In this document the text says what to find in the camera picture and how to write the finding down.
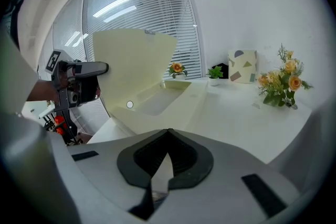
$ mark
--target triangle shape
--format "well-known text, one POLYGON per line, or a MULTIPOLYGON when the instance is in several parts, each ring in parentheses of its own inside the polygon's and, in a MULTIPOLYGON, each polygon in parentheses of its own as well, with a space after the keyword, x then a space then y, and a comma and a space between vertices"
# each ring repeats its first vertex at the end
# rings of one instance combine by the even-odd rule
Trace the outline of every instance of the triangle shape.
POLYGON ((248 62, 248 61, 246 61, 246 63, 243 65, 243 67, 251 67, 252 65, 248 62))

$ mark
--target flower bouquet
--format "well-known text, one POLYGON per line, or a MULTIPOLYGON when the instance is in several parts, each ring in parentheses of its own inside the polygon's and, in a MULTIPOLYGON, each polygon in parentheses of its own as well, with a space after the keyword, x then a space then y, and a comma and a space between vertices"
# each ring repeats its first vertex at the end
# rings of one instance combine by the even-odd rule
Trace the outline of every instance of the flower bouquet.
POLYGON ((260 74, 258 77, 260 95, 266 95, 264 104, 291 107, 295 105, 295 92, 300 87, 308 90, 312 85, 299 78, 304 65, 298 59, 292 58, 293 51, 286 50, 281 44, 278 55, 284 65, 280 70, 260 74))
POLYGON ((174 62, 170 67, 169 67, 169 76, 170 75, 173 75, 173 79, 176 78, 176 76, 180 76, 182 75, 183 77, 184 76, 187 76, 188 75, 188 72, 187 70, 185 70, 185 67, 179 63, 179 62, 174 62))

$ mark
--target black object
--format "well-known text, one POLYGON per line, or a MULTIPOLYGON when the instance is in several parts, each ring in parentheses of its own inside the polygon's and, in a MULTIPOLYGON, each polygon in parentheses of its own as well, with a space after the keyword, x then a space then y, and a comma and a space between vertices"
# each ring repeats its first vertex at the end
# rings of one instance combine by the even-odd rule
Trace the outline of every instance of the black object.
POLYGON ((214 165, 212 153, 205 146, 173 129, 161 130, 125 148, 118 155, 117 166, 130 185, 146 189, 141 203, 129 210, 142 219, 148 219, 154 212, 151 179, 167 153, 174 173, 168 182, 168 190, 197 186, 214 165))
POLYGON ((212 68, 215 68, 216 66, 221 67, 221 72, 223 72, 223 77, 220 79, 228 79, 229 78, 229 66, 227 66, 224 63, 220 63, 218 65, 213 66, 212 68))
POLYGON ((87 152, 83 152, 79 154, 73 154, 72 158, 76 162, 76 161, 80 161, 82 159, 88 159, 88 158, 91 158, 97 155, 99 154, 96 151, 87 151, 87 152))
POLYGON ((284 202, 258 175, 243 176, 242 180, 269 218, 286 208, 284 202))

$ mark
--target storage box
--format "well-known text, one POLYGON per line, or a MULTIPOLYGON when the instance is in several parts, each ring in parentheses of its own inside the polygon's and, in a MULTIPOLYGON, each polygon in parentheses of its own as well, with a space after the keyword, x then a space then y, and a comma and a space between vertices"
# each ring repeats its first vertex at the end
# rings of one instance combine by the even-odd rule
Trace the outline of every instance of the storage box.
POLYGON ((162 81, 177 39, 142 29, 93 35, 95 61, 109 64, 98 76, 109 114, 135 134, 173 128, 191 131, 204 102, 207 81, 162 81))

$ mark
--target white flower pot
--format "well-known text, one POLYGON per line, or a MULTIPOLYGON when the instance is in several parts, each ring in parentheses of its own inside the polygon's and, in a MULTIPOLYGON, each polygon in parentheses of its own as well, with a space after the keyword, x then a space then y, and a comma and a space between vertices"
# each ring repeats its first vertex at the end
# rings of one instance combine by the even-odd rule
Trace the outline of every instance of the white flower pot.
POLYGON ((185 80, 185 74, 176 75, 175 79, 177 79, 177 80, 185 80))
POLYGON ((209 84, 210 84, 210 86, 217 86, 219 84, 219 78, 217 78, 217 79, 209 78, 209 84))

